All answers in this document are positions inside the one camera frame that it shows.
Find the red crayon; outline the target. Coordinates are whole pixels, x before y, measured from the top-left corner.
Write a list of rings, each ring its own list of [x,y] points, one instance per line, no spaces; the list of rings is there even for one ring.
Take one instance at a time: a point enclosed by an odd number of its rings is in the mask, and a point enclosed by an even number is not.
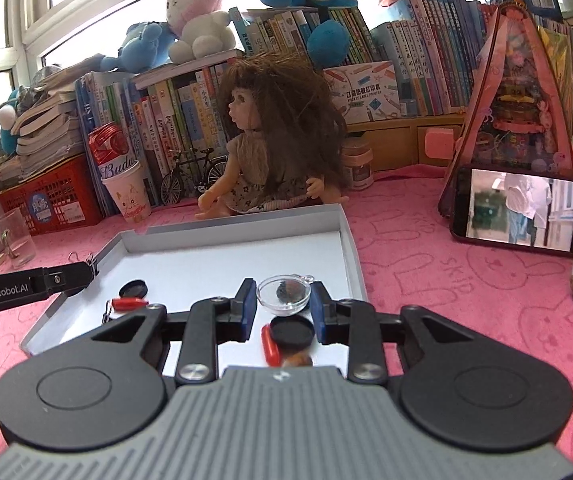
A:
[[[280,348],[272,338],[269,324],[262,326],[262,350],[264,350],[266,363],[270,367],[280,367],[282,365]]]
[[[111,307],[116,312],[128,312],[146,307],[148,300],[138,297],[122,297],[111,300]]]

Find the black round lid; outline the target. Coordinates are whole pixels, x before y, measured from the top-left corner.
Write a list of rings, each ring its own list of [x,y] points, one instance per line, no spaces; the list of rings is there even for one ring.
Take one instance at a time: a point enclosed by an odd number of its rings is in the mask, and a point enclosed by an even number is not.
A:
[[[272,340],[281,350],[305,350],[315,337],[315,326],[301,315],[273,318],[269,330]]]
[[[139,298],[144,299],[148,294],[149,287],[143,280],[132,280],[120,287],[119,298]]]

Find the brown walnut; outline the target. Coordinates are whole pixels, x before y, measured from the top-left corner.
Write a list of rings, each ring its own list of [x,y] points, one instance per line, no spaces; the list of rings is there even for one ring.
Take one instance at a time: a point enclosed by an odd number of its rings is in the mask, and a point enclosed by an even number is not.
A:
[[[282,363],[283,367],[307,367],[311,365],[311,356],[306,352],[298,352],[288,356]]]
[[[300,301],[306,295],[306,287],[293,280],[280,281],[276,295],[282,304],[292,304]]]

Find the clear round dish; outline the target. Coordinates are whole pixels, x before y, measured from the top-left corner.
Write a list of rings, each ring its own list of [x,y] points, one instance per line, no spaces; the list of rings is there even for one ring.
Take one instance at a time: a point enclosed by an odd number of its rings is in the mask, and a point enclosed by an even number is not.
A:
[[[256,298],[275,316],[295,315],[308,306],[314,281],[311,275],[274,275],[257,285]]]

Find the clear acrylic block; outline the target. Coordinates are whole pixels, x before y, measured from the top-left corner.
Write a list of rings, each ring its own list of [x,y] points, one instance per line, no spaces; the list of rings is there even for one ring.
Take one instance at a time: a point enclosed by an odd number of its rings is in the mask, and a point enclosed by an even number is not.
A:
[[[36,256],[36,245],[20,208],[0,217],[0,242],[13,269],[21,269]]]

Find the black binder clip on tray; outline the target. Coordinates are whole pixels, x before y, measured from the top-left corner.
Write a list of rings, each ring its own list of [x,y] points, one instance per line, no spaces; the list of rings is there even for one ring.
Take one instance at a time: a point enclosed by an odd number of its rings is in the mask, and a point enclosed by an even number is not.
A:
[[[69,263],[85,263],[91,271],[96,274],[98,273],[98,265],[96,264],[96,257],[94,257],[92,252],[89,252],[85,257],[80,257],[78,252],[70,252],[68,255]]]

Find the red plastic crate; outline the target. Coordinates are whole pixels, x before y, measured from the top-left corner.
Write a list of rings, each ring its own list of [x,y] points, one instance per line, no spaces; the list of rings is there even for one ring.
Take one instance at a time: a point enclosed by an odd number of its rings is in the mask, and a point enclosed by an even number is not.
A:
[[[32,235],[95,226],[103,220],[84,155],[0,191],[0,205],[4,212],[19,209]]]

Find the stack of books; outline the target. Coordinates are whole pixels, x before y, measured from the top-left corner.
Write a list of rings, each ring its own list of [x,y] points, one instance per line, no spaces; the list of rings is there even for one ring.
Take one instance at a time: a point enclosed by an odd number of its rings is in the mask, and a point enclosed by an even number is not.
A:
[[[21,91],[20,114],[11,129],[21,180],[81,153],[75,81],[102,60],[102,54],[95,54],[68,67],[48,65]]]

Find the smartphone playing video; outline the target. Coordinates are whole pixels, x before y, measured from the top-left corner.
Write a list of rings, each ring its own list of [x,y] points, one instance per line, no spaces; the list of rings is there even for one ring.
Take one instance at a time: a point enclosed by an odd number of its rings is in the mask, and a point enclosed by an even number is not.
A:
[[[573,253],[573,180],[462,167],[450,231],[466,243]]]

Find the red beer can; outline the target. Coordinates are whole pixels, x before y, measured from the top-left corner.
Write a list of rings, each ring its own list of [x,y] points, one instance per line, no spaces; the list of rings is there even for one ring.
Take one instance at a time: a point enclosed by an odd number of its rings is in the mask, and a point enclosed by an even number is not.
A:
[[[115,122],[95,128],[88,145],[102,179],[122,174],[136,163],[126,134]]]

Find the miniature black bicycle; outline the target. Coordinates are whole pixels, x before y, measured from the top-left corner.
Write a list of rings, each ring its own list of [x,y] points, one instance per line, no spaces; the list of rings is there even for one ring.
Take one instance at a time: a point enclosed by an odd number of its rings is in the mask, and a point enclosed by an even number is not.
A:
[[[178,204],[183,198],[198,197],[223,174],[228,162],[226,155],[216,155],[213,148],[177,152],[175,165],[160,183],[160,200],[164,205]]]

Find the pink triangular dollhouse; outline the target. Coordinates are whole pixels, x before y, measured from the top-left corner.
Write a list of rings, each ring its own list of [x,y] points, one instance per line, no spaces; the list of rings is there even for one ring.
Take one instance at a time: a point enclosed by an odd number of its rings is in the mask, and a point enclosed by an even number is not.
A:
[[[478,55],[474,88],[446,172],[438,212],[454,212],[463,166],[573,180],[573,142],[559,85],[524,3],[500,4]]]

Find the brown haired doll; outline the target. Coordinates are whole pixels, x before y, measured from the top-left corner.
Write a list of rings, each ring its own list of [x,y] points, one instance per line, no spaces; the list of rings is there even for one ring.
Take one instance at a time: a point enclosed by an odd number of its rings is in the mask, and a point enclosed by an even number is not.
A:
[[[196,219],[311,200],[347,202],[341,160],[346,122],[310,62],[298,55],[243,58],[224,73],[219,102],[238,133],[227,144],[224,173],[198,199]]]

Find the small blue bear plush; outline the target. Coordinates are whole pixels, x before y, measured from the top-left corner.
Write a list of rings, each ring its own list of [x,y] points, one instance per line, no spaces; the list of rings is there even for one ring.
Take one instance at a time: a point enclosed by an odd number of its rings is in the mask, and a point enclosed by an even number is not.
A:
[[[177,36],[167,22],[142,22],[132,24],[118,49],[116,58],[104,56],[100,62],[101,72],[127,72],[140,74],[169,61],[169,47]]]

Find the pink white bunny plush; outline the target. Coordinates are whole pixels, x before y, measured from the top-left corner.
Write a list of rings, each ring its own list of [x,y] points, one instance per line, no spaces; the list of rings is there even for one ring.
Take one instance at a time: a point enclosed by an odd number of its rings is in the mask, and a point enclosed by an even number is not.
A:
[[[169,47],[169,60],[183,64],[233,49],[236,40],[231,18],[220,9],[222,0],[166,0],[169,29],[177,40]]]

